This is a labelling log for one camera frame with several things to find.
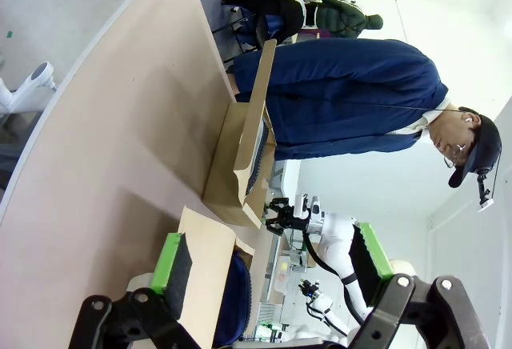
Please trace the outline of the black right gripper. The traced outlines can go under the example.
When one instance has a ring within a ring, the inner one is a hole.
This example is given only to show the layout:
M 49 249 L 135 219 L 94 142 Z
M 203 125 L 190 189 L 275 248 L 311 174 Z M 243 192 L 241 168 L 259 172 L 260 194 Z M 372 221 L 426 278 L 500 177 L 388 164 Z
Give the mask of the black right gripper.
M 267 219 L 266 229 L 277 236 L 282 236 L 286 229 L 305 232 L 308 227 L 308 208 L 304 205 L 290 206 L 288 198 L 274 198 L 266 205 L 267 214 L 271 217 L 285 217 Z

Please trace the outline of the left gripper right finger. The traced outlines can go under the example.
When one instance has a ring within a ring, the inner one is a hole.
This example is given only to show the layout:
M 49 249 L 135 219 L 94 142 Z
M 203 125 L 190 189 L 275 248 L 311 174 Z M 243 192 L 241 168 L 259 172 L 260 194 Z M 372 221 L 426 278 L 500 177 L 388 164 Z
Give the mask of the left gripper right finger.
M 393 272 L 374 230 L 354 226 L 350 258 L 366 305 L 372 308 L 350 348 L 389 348 L 398 328 L 416 327 L 428 348 L 488 348 L 473 304 L 460 279 L 432 283 Z

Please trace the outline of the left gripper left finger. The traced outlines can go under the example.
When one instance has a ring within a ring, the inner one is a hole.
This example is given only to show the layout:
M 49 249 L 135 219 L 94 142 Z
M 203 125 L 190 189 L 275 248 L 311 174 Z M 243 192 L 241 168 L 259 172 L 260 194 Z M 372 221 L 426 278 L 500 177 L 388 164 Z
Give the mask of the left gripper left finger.
M 170 233 L 150 284 L 113 301 L 105 295 L 84 299 L 70 348 L 131 348 L 150 339 L 156 348 L 198 348 L 180 324 L 192 258 L 186 235 Z

